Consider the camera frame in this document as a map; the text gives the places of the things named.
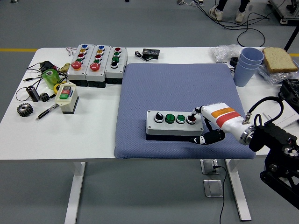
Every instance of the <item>yellow floor line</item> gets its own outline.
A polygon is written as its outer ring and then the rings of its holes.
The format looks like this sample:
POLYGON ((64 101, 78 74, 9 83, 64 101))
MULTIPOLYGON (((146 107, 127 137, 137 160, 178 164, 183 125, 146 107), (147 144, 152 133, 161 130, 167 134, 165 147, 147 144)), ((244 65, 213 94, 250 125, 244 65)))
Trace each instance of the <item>yellow floor line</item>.
POLYGON ((36 52, 38 49, 26 49, 26 48, 0 48, 2 52, 36 52))
POLYGON ((290 54, 291 57, 299 57, 299 54, 290 54))

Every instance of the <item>blue plastic cup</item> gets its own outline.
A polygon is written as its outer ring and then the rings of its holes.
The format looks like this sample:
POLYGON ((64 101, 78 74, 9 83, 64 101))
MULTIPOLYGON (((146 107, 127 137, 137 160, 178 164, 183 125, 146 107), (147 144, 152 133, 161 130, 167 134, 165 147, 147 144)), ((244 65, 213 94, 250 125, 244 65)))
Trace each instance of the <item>blue plastic cup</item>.
POLYGON ((240 58, 247 64, 260 64, 263 60, 263 53, 255 48, 244 48, 241 51, 240 58))
POLYGON ((240 57, 238 59, 238 63, 247 69, 256 69, 260 66, 259 64, 248 64, 244 62, 240 57))
POLYGON ((234 82, 236 86, 243 87, 251 79, 257 67, 255 69, 248 69, 243 67, 240 63, 237 63, 234 74, 234 82))

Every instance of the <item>blue cushion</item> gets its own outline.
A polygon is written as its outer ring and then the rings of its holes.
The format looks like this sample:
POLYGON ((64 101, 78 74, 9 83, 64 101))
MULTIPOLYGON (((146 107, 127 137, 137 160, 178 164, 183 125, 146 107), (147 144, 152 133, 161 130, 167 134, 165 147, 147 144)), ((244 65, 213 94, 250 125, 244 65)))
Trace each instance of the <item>blue cushion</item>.
POLYGON ((225 64, 129 64, 122 81, 115 157, 253 159, 255 153, 230 133, 223 141, 207 146, 145 139, 147 110, 191 112, 195 107, 218 102, 244 116, 225 64))

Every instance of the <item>metal gear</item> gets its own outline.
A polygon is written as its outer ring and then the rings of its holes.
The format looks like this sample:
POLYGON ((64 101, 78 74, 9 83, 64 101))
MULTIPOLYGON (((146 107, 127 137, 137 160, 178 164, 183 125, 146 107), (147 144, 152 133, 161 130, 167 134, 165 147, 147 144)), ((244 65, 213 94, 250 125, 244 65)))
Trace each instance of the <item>metal gear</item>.
POLYGON ((21 117, 27 117, 33 112, 33 108, 30 104, 24 103, 18 106, 17 112, 21 117))
POLYGON ((49 95, 45 92, 42 93, 39 97, 43 102, 47 102, 50 99, 49 95))

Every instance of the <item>sneaker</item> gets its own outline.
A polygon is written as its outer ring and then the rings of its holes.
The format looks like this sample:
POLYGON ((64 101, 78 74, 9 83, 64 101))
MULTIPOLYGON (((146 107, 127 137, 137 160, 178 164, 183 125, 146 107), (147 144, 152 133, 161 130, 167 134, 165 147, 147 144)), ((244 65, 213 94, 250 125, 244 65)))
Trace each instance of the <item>sneaker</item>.
POLYGON ((216 5, 209 10, 209 16, 216 21, 222 21, 223 12, 216 9, 216 5))
POLYGON ((245 16, 245 12, 240 13, 239 10, 238 10, 237 13, 236 13, 235 21, 238 22, 238 23, 241 23, 243 21, 244 16, 245 16))

